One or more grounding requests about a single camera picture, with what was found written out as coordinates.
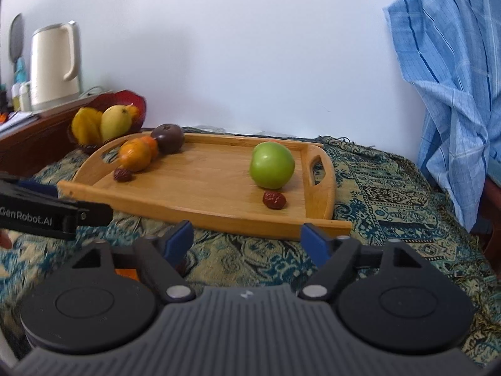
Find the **kettle handle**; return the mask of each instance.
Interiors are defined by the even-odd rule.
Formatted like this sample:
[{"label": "kettle handle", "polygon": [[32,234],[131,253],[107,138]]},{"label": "kettle handle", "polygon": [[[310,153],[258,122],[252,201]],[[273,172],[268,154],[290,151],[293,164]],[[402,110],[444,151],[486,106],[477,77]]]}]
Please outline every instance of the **kettle handle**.
[{"label": "kettle handle", "polygon": [[78,42],[76,42],[76,26],[77,23],[70,21],[67,24],[62,24],[62,28],[68,32],[68,39],[70,43],[70,70],[64,75],[63,79],[65,81],[70,81],[78,75],[78,70],[80,68],[80,52],[76,52],[79,49]]}]

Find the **paper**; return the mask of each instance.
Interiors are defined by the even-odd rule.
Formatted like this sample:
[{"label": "paper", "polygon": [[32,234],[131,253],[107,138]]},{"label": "paper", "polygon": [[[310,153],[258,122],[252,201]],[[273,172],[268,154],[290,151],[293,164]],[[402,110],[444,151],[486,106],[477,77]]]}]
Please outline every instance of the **paper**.
[{"label": "paper", "polygon": [[11,133],[13,130],[26,126],[38,118],[32,112],[14,112],[9,115],[6,122],[0,124],[0,137]]}]

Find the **orange object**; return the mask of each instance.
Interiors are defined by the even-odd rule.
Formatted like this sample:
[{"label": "orange object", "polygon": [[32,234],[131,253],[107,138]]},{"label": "orange object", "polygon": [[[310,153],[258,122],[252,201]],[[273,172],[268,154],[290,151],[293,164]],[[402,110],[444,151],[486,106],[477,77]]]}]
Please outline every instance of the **orange object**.
[{"label": "orange object", "polygon": [[158,142],[152,136],[142,136],[141,140],[150,146],[151,159],[154,160],[158,156]]},{"label": "orange object", "polygon": [[129,112],[132,122],[135,122],[139,117],[139,108],[134,105],[128,105],[125,109]]},{"label": "orange object", "polygon": [[132,172],[141,171],[151,162],[150,146],[139,138],[129,140],[120,147],[118,160],[125,169]]},{"label": "orange object", "polygon": [[136,269],[115,269],[115,273],[122,277],[132,278],[132,280],[139,281],[139,277],[137,277]]}]

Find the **dark brown fruit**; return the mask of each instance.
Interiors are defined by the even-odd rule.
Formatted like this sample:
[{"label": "dark brown fruit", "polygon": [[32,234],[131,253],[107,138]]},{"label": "dark brown fruit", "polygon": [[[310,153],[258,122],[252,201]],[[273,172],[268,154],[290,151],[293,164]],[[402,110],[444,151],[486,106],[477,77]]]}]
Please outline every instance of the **dark brown fruit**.
[{"label": "dark brown fruit", "polygon": [[113,178],[117,182],[132,181],[132,172],[125,168],[117,168],[113,173]]},{"label": "dark brown fruit", "polygon": [[265,191],[262,195],[262,203],[270,209],[283,209],[287,200],[284,194],[277,191]]},{"label": "dark brown fruit", "polygon": [[162,124],[151,132],[162,154],[172,154],[180,150],[184,143],[184,133],[177,124]]}]

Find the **dried red date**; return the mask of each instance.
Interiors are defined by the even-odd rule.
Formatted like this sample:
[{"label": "dried red date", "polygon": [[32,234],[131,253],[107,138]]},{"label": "dried red date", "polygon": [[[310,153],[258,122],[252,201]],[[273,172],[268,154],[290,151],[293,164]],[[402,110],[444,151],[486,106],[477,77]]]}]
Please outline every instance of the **dried red date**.
[{"label": "dried red date", "polygon": [[262,195],[262,203],[270,209],[283,209],[287,200],[284,194],[277,191],[265,191]]},{"label": "dried red date", "polygon": [[132,180],[132,172],[125,168],[117,168],[113,173],[113,179],[117,182],[127,182]]}]

